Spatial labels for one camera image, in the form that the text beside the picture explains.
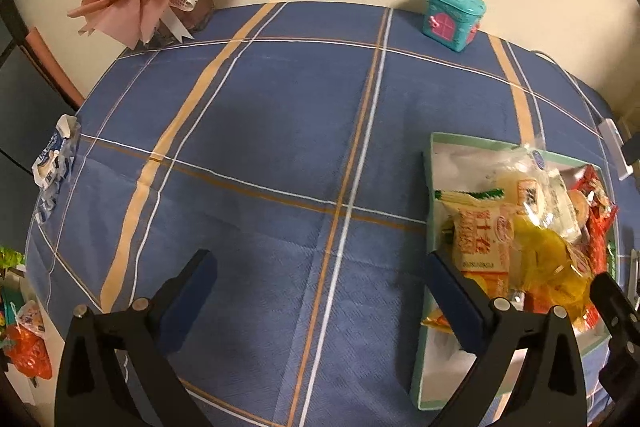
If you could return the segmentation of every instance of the teal box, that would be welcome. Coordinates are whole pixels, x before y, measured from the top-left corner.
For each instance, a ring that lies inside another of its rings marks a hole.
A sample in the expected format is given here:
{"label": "teal box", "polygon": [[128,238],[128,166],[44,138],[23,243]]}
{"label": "teal box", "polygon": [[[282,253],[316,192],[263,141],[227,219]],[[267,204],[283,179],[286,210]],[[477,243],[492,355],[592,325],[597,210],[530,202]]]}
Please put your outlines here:
{"label": "teal box", "polygon": [[476,36],[485,12],[482,0],[427,0],[422,32],[460,52]]}

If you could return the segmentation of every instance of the yellow snack wrapper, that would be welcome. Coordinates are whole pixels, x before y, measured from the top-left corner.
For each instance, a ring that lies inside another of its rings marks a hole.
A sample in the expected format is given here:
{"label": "yellow snack wrapper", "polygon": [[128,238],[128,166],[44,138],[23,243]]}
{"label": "yellow snack wrapper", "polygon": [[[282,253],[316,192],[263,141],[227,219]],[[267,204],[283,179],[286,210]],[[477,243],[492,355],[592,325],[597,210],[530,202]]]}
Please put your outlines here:
{"label": "yellow snack wrapper", "polygon": [[[476,281],[489,298],[506,296],[517,206],[477,200],[460,192],[443,192],[440,201],[453,213],[454,264],[464,277]],[[422,325],[451,332],[440,309],[423,319]]]}
{"label": "yellow snack wrapper", "polygon": [[532,311],[546,313],[551,306],[567,310],[574,322],[589,304],[593,272],[587,257],[556,232],[539,229],[528,219],[514,219],[521,253],[520,288],[535,302]]}

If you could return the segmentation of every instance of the green box edge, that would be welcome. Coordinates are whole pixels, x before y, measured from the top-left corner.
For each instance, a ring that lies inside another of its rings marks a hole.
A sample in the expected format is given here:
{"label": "green box edge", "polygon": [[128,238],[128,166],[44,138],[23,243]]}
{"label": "green box edge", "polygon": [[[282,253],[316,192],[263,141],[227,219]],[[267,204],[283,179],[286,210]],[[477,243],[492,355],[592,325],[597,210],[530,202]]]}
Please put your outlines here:
{"label": "green box edge", "polygon": [[[431,187],[433,187],[433,172],[431,170],[431,152],[433,151],[433,143],[447,143],[452,145],[466,145],[469,147],[477,147],[481,149],[487,149],[492,151],[504,151],[509,150],[516,146],[517,144],[503,142],[500,140],[490,140],[487,138],[480,138],[476,136],[467,136],[464,134],[452,134],[446,132],[434,132],[431,133],[429,138],[429,145],[427,149],[423,153],[423,161],[424,161],[424,173],[427,182],[427,190],[429,191],[429,216],[427,216],[427,252],[435,250],[435,237],[433,235],[433,213],[431,209],[434,205],[433,192]],[[588,162],[583,160],[577,160],[576,158],[571,158],[570,156],[565,156],[562,154],[541,151],[542,157],[546,161],[552,161],[555,163],[560,163],[563,165],[567,165],[568,167],[580,167],[582,165],[586,165]],[[596,171],[600,176],[602,176],[602,170],[600,167],[594,165]],[[422,304],[422,316],[424,316],[431,306],[431,294],[428,289],[425,287],[424,289],[424,301]],[[430,400],[430,401],[422,401],[422,363],[424,362],[424,348],[427,343],[429,328],[427,326],[420,326],[420,335],[418,337],[418,350],[415,357],[414,364],[414,373],[411,381],[411,390],[410,397],[414,405],[421,411],[430,411],[442,409],[447,400]],[[598,346],[601,346],[609,338],[609,335],[602,336],[599,340],[587,346],[587,348],[580,353],[582,357],[588,355],[591,351],[596,349]],[[503,389],[500,388],[498,390],[498,395],[503,393],[510,393],[511,389]]]}

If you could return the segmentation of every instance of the orange plastic bag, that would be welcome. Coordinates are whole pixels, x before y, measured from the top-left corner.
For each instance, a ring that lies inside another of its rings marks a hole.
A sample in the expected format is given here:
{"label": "orange plastic bag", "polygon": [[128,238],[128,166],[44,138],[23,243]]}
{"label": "orange plastic bag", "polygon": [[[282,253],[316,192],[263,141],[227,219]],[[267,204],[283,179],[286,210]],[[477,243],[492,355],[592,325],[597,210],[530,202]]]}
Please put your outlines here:
{"label": "orange plastic bag", "polygon": [[14,363],[15,368],[28,378],[40,377],[50,380],[53,376],[47,346],[35,333],[15,324],[6,328],[6,337],[13,341],[12,347],[5,347],[4,353]]}

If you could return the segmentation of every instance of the pink door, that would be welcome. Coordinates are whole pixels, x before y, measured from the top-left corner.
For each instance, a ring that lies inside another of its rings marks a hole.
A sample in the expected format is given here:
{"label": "pink door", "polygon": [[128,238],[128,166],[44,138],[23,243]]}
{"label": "pink door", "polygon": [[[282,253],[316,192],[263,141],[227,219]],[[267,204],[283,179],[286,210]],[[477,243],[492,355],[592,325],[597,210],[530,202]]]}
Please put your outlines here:
{"label": "pink door", "polygon": [[453,34],[456,32],[456,23],[446,13],[438,13],[429,18],[431,23],[431,31],[447,41],[453,40]]}
{"label": "pink door", "polygon": [[478,31],[478,26],[479,24],[476,23],[474,24],[474,26],[471,28],[471,31],[469,32],[468,37],[466,38],[466,43],[469,44],[469,42],[471,42],[474,37],[476,36],[476,32]]}

